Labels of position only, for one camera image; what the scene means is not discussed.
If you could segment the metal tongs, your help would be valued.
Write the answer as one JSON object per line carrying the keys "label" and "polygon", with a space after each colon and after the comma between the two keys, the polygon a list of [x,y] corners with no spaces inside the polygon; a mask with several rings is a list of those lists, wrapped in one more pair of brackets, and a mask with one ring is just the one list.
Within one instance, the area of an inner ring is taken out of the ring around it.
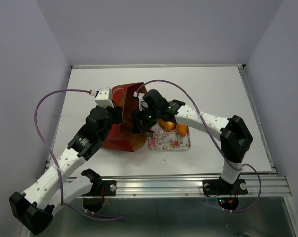
{"label": "metal tongs", "polygon": [[155,132],[152,130],[145,130],[141,133],[144,136],[147,136],[148,138],[154,138],[155,137]]}

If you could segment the orange long fake bread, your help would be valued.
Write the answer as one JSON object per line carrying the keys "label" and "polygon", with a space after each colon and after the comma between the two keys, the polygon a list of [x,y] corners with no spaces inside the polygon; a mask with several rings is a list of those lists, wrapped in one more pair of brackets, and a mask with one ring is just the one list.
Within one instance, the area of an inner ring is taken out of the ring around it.
{"label": "orange long fake bread", "polygon": [[187,135],[187,129],[188,127],[185,125],[176,124],[176,132],[182,137],[185,137]]}

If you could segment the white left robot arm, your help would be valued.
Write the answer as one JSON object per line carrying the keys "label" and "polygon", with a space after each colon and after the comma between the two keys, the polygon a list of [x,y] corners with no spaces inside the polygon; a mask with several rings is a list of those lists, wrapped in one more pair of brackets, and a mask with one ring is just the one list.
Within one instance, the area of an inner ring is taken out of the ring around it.
{"label": "white left robot arm", "polygon": [[33,235],[43,232],[64,204],[83,194],[104,194],[102,178],[92,169],[82,171],[81,176],[67,185],[63,183],[101,148],[112,126],[123,122],[122,113],[120,106],[93,108],[57,164],[23,192],[10,196],[13,216]]}

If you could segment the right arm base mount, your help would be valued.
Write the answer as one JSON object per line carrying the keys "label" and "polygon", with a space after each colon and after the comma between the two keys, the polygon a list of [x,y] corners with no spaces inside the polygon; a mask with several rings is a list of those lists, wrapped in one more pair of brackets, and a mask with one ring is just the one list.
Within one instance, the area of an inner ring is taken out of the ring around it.
{"label": "right arm base mount", "polygon": [[239,205],[238,195],[248,193],[244,179],[237,179],[233,184],[229,184],[223,179],[206,179],[202,182],[203,193],[209,198],[216,198],[218,205],[229,211],[235,211]]}

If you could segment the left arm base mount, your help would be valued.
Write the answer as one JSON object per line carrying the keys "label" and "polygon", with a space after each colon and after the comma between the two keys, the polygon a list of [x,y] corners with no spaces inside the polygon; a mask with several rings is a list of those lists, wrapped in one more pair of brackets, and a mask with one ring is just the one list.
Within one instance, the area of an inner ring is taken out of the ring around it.
{"label": "left arm base mount", "polygon": [[96,213],[102,209],[105,204],[105,197],[116,195],[117,181],[104,180],[99,174],[92,169],[82,171],[81,178],[87,181],[88,188],[83,197],[83,207],[90,213]]}

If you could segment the red paper bag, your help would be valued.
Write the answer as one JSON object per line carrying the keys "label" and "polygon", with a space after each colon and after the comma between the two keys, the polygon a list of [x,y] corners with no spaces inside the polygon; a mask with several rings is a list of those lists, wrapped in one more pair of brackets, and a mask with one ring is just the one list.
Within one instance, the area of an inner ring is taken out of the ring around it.
{"label": "red paper bag", "polygon": [[106,140],[102,142],[102,148],[116,151],[135,152],[144,146],[147,136],[132,133],[133,123],[131,112],[139,108],[138,100],[134,99],[134,92],[140,89],[140,93],[147,90],[142,82],[123,84],[113,87],[113,100],[123,108],[123,123],[113,125]]}

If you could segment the aluminium front mounting rail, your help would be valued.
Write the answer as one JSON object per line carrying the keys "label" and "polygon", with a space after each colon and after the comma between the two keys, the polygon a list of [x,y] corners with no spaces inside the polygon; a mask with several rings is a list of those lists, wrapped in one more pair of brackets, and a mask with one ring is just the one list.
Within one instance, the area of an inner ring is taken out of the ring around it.
{"label": "aluminium front mounting rail", "polygon": [[[163,176],[121,176],[104,177],[116,181],[116,195],[113,198],[203,198],[204,180],[215,180],[215,175],[163,175]],[[261,197],[290,197],[286,177],[276,174],[261,174]]]}

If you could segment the floral rectangular tray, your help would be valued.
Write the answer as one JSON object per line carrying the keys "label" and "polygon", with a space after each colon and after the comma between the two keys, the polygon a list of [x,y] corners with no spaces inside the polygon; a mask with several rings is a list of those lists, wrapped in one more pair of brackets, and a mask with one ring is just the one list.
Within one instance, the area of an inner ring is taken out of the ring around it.
{"label": "floral rectangular tray", "polygon": [[171,132],[164,131],[159,124],[152,128],[154,138],[149,138],[149,148],[157,151],[186,151],[191,148],[190,131],[187,129],[185,137],[176,132],[176,127]]}

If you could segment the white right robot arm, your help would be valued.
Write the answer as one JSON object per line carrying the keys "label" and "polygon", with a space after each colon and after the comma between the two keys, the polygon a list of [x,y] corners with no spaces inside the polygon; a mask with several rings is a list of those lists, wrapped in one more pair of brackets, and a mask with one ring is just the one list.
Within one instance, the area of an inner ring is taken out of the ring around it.
{"label": "white right robot arm", "polygon": [[179,100],[167,101],[157,90],[134,92],[138,109],[132,112],[133,133],[149,132],[159,120],[175,125],[185,125],[207,133],[224,158],[218,187],[229,193],[236,187],[242,162],[253,141],[240,116],[223,118],[198,111]]}

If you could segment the orange round fake bread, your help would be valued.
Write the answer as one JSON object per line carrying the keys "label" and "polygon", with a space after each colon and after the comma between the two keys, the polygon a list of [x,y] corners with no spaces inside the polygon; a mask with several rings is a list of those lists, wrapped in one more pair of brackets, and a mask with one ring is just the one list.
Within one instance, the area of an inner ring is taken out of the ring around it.
{"label": "orange round fake bread", "polygon": [[158,121],[159,126],[166,132],[171,132],[175,129],[176,125],[172,122],[165,122],[163,120]]}

